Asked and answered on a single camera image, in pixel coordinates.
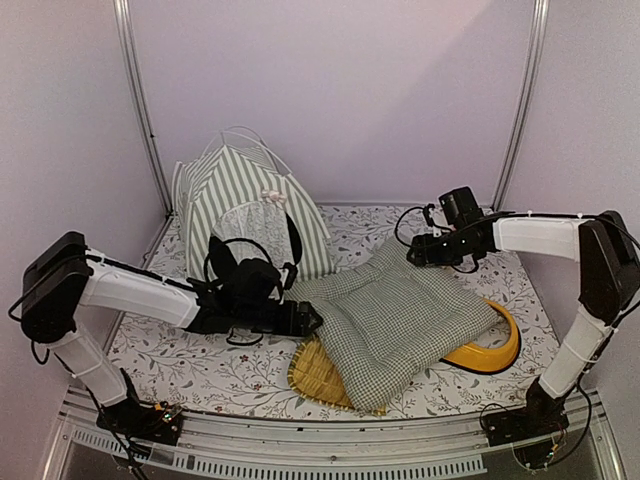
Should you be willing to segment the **striped green white pet tent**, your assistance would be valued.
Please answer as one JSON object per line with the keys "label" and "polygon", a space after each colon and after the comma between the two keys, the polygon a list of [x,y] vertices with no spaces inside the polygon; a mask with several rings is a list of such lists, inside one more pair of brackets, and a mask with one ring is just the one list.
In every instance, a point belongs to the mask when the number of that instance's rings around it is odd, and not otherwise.
{"label": "striped green white pet tent", "polygon": [[204,278],[212,234],[222,240],[251,238],[276,264],[292,261],[288,221],[301,240],[298,278],[305,281],[336,271],[331,236],[316,203],[284,161],[248,127],[216,132],[198,158],[175,165],[172,204],[189,277]]}

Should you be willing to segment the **checkered grey cushion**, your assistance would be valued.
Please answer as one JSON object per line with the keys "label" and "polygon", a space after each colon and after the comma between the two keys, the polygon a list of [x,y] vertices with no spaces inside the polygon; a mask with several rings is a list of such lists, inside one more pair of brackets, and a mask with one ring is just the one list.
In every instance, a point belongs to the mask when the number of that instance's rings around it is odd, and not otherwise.
{"label": "checkered grey cushion", "polygon": [[448,270],[410,264],[394,238],[352,269],[295,283],[286,297],[310,303],[322,318],[316,334],[362,412],[386,406],[418,373],[499,320]]}

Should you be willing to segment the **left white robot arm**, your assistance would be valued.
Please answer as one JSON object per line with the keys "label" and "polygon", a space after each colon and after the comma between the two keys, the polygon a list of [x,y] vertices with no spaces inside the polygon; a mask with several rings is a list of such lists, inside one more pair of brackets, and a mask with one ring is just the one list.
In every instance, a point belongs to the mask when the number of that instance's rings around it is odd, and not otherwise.
{"label": "left white robot arm", "polygon": [[65,233],[24,272],[21,296],[8,315],[25,336],[53,352],[128,434],[148,426],[125,375],[76,319],[79,307],[141,315],[198,334],[253,333],[305,338],[323,323],[308,302],[284,297],[296,280],[295,261],[276,266],[263,246],[236,260],[232,240],[209,240],[203,277],[177,281],[90,249],[83,234]]}

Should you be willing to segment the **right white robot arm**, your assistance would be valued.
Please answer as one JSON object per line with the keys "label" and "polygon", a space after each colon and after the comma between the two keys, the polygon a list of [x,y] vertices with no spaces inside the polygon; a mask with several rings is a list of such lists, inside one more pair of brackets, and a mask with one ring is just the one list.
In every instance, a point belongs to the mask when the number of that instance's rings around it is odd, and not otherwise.
{"label": "right white robot arm", "polygon": [[638,307],[639,243],[618,212],[550,214],[456,213],[409,240],[408,260],[419,266],[458,267],[490,253],[539,257],[575,268],[575,317],[556,353],[529,392],[539,398],[523,407],[517,427],[537,436],[552,424],[550,400],[566,396],[594,365],[621,321]]}

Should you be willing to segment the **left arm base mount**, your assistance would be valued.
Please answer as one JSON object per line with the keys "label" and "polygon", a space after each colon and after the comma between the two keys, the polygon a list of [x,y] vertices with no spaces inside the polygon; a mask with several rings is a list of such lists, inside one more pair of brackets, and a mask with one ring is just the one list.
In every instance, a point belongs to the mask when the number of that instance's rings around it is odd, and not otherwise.
{"label": "left arm base mount", "polygon": [[160,401],[154,405],[141,403],[133,382],[120,369],[126,385],[126,397],[113,406],[100,406],[96,425],[112,433],[176,446],[182,431],[182,407]]}

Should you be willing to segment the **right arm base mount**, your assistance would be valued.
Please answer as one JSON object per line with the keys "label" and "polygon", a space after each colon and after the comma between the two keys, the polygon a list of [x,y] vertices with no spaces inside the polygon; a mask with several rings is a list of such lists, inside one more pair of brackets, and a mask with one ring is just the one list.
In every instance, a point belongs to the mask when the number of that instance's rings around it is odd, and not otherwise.
{"label": "right arm base mount", "polygon": [[507,409],[496,403],[481,412],[479,423],[490,446],[531,440],[546,436],[544,441],[516,448],[515,459],[526,469],[540,470],[560,459],[559,450],[569,426],[565,413],[568,394],[553,398],[538,379],[528,387],[523,407]]}

